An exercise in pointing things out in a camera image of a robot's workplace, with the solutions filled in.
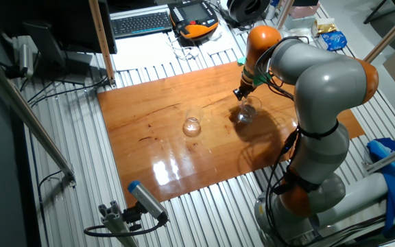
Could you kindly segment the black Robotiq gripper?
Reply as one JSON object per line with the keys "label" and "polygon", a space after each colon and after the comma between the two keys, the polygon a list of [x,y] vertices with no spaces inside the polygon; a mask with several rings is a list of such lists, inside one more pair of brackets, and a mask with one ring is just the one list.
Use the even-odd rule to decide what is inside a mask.
{"label": "black Robotiq gripper", "polygon": [[239,88],[233,90],[236,98],[241,101],[243,98],[246,98],[251,92],[253,92],[256,88],[249,82],[244,80],[240,80]]}

